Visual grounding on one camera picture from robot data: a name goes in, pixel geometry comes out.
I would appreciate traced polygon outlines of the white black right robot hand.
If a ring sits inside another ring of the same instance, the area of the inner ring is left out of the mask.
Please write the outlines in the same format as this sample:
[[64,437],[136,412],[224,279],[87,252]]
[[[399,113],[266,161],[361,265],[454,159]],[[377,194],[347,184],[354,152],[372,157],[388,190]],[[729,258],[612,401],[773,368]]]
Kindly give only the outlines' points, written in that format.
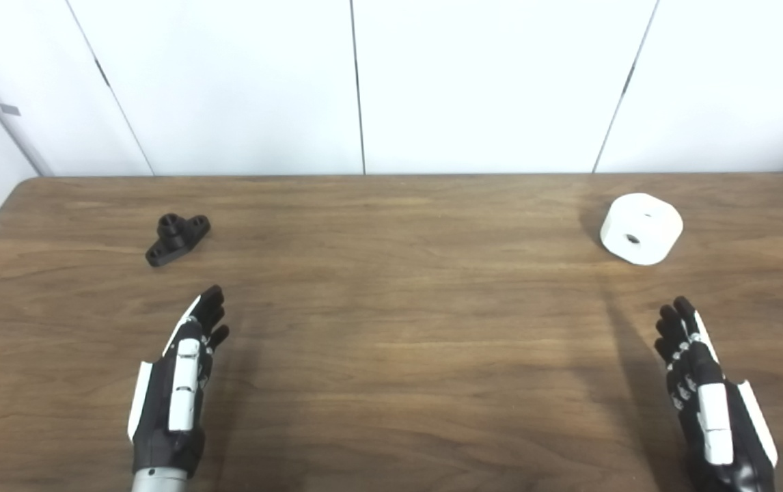
[[726,377],[700,312],[683,296],[663,305],[657,354],[686,441],[695,491],[775,491],[778,454],[750,382]]

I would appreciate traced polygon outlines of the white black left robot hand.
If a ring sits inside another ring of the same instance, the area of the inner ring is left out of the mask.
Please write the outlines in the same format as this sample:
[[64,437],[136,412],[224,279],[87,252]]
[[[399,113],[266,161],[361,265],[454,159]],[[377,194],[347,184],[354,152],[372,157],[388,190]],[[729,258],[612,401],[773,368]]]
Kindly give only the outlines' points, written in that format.
[[217,284],[183,312],[161,357],[139,365],[127,420],[133,491],[185,491],[204,455],[204,393],[215,352],[229,336]]

